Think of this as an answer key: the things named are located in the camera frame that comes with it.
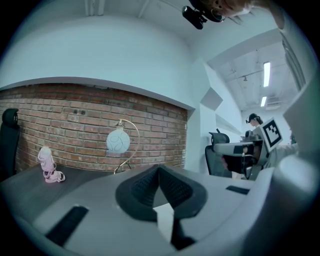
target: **chair headrest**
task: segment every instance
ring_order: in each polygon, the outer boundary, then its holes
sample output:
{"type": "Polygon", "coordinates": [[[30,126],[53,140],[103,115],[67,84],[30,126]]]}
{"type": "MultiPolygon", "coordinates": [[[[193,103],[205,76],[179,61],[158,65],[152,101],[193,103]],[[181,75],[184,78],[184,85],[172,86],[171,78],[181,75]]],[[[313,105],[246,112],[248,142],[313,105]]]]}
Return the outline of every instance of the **chair headrest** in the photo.
{"type": "Polygon", "coordinates": [[[8,127],[15,127],[18,123],[18,114],[19,109],[8,108],[2,114],[2,122],[8,127]]]}

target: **black office chair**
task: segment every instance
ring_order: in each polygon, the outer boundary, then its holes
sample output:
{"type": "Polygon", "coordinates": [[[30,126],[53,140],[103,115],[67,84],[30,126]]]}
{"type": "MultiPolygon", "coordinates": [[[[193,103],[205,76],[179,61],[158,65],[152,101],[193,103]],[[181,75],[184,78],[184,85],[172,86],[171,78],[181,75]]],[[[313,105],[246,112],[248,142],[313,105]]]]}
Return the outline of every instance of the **black office chair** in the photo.
{"type": "Polygon", "coordinates": [[[222,161],[221,154],[217,154],[213,150],[215,143],[229,143],[229,137],[220,132],[209,132],[211,134],[211,145],[206,146],[204,149],[204,155],[206,164],[208,165],[209,174],[213,176],[232,178],[232,172],[226,170],[222,161]]]}
{"type": "Polygon", "coordinates": [[[2,114],[0,129],[0,181],[14,174],[16,163],[16,152],[20,136],[18,123],[19,109],[8,108],[2,114]]]}

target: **ceiling beam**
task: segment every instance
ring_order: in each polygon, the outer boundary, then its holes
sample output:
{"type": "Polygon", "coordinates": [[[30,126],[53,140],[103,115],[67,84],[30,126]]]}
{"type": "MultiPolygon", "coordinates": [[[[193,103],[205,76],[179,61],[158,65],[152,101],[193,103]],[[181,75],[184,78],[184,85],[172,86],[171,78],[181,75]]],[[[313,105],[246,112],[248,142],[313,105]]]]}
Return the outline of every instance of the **ceiling beam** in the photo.
{"type": "Polygon", "coordinates": [[[139,14],[138,14],[138,16],[137,16],[139,19],[140,19],[140,18],[142,17],[142,15],[144,14],[144,12],[145,12],[145,10],[146,10],[149,2],[150,2],[150,0],[145,0],[145,1],[144,1],[143,6],[142,6],[142,8],[141,8],[141,10],[140,10],[140,12],[139,12],[139,14]]]}
{"type": "Polygon", "coordinates": [[[234,60],[242,55],[248,54],[269,45],[273,45],[282,41],[282,36],[279,29],[275,28],[267,32],[253,36],[235,46],[221,52],[214,58],[208,61],[212,69],[216,69],[224,63],[234,60]]]}
{"type": "Polygon", "coordinates": [[[99,0],[98,16],[104,15],[106,0],[99,0]]]}
{"type": "Polygon", "coordinates": [[[90,16],[93,16],[95,14],[95,5],[96,5],[96,0],[91,0],[90,1],[90,16]]]}
{"type": "Polygon", "coordinates": [[[84,0],[85,16],[89,16],[89,0],[84,0]]]}

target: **desk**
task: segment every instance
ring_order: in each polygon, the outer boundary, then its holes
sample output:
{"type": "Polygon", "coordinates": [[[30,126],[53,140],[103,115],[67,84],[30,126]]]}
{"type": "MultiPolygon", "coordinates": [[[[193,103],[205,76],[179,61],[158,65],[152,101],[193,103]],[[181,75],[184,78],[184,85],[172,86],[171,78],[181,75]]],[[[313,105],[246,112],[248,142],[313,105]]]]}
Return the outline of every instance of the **desk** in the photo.
{"type": "MultiPolygon", "coordinates": [[[[36,165],[1,182],[0,192],[12,213],[32,223],[50,205],[84,183],[113,175],[111,171],[92,171],[62,165],[57,165],[56,169],[63,172],[65,181],[46,183],[41,166],[36,165]]],[[[155,207],[167,202],[161,192],[156,193],[155,207]]]]}

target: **ceiling light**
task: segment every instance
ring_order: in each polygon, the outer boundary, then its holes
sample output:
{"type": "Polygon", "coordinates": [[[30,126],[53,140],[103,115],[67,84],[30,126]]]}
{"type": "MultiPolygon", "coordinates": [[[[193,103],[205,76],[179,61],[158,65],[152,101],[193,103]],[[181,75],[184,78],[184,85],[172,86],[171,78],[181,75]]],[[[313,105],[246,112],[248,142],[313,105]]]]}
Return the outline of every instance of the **ceiling light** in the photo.
{"type": "Polygon", "coordinates": [[[264,63],[264,82],[263,87],[267,87],[269,85],[270,80],[270,62],[264,63]]]}
{"type": "Polygon", "coordinates": [[[262,97],[262,101],[261,101],[261,107],[264,107],[265,104],[266,104],[266,100],[267,100],[267,97],[262,97]]]}

